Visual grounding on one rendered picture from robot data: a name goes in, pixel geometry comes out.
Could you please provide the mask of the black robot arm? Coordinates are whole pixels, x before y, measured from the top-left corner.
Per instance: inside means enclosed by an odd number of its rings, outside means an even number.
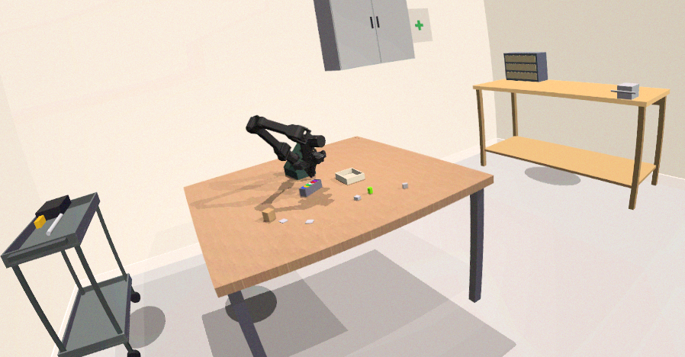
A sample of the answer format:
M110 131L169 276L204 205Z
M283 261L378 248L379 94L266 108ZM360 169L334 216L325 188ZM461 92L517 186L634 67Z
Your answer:
M285 125L276 121L266 119L265 117L260 117L259 115L254 115L249 118L249 122L246 125L246 131L249 133L254 133L260 136L268 145L271 145L274 149L274 154L278 157L278 160L289 161L294 165L300 158L297 153L291 151L291 146L286 142L281 142L276 140L267 130L285 135L288 139L299 143L301 148L308 147L324 147L326 139L323 135L312 135L311 130L308 127L301 125ZM306 131L306 133L304 133ZM314 149L313 152L308 153L308 162L315 162L320 164L326 158L326 151L322 150L317 152ZM311 159L311 160L310 160Z

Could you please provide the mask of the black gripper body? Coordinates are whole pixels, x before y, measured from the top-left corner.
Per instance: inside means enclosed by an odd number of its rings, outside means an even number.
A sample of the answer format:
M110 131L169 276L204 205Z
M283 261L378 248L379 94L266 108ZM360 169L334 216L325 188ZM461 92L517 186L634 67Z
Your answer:
M299 152L301 152L301 154L302 154L301 160L303 160L303 162L298 162L298 161L297 161L297 162L293 165L293 167L294 167L295 170L303 170L303 169L306 169L308 166L310 166L310 163L313 162L313 161L308 162L308 158L307 158L307 157L308 157L308 153L309 153L310 151L313 152L314 149L315 149L314 147L308 147L308 148L301 148L301 149L299 150Z

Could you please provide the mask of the cream open-top tray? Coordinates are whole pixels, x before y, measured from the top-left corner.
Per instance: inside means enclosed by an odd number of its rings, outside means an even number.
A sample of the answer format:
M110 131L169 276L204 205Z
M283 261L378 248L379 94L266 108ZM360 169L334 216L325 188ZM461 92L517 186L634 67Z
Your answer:
M365 179L365 173L360 172L359 170L354 168L345 169L340 172L335 172L335 175L336 179L340 180L341 182L347 185Z

